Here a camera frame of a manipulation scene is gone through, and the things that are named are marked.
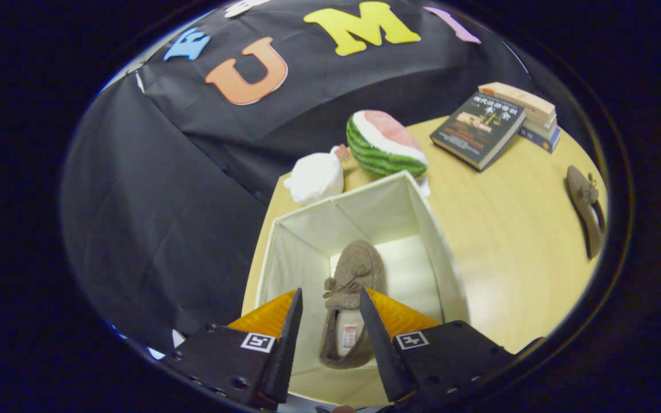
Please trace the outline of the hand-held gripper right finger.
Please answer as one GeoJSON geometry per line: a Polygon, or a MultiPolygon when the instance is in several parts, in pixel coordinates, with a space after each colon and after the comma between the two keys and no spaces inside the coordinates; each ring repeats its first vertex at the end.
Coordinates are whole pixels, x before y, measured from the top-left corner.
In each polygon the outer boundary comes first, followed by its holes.
{"type": "Polygon", "coordinates": [[[375,290],[360,293],[360,314],[391,403],[466,403],[517,361],[464,321],[424,328],[410,309],[401,327],[382,314],[391,301],[375,290]]]}

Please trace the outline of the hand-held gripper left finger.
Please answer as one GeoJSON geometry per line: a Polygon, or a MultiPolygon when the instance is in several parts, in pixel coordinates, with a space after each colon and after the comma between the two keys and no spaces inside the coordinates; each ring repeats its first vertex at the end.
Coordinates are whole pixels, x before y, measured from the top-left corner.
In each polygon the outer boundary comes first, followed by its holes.
{"type": "Polygon", "coordinates": [[[221,402],[275,410],[287,401],[302,312],[302,290],[290,290],[228,326],[206,326],[168,353],[163,366],[221,402]]]}

